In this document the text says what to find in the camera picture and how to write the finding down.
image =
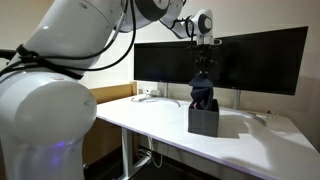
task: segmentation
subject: desk leg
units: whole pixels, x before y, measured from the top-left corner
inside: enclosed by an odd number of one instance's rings
[[[133,165],[132,151],[132,131],[122,128],[123,175],[119,179],[129,179],[150,160],[145,157]]]

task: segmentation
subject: white device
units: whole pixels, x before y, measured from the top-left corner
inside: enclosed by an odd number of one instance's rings
[[[53,2],[23,45],[23,50],[29,52],[20,51],[0,73],[0,136],[7,180],[84,179],[82,141],[95,120],[97,104],[76,77],[85,73],[81,69],[94,65],[99,55],[85,60],[43,58],[47,60],[44,61],[35,57],[95,54],[104,48],[114,30],[135,30],[132,11],[136,29],[160,20],[179,38],[191,34],[197,36],[198,44],[213,44],[211,11],[201,10],[189,21],[177,21],[183,3],[182,0]],[[49,68],[48,64],[58,69]],[[64,66],[77,69],[69,68],[66,74]]]

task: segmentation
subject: floor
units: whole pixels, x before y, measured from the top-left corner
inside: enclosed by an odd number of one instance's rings
[[[86,180],[113,180],[122,175],[121,151],[114,152],[104,160],[93,164],[85,170]],[[157,168],[153,163],[144,166],[131,180],[218,180],[168,157]]]

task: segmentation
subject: monitor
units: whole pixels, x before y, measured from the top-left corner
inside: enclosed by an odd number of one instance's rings
[[[308,27],[220,37],[209,71],[214,87],[294,95]],[[190,41],[138,43],[134,79],[188,84],[197,73]]]

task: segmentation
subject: desk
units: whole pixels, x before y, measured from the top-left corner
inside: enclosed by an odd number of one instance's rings
[[[320,179],[320,155],[287,118],[259,115],[267,124],[220,109],[218,137],[189,133],[188,106],[168,101],[132,102],[131,97],[98,105],[97,116],[123,128],[125,156],[131,131],[262,179]],[[125,167],[126,176],[131,176]]]

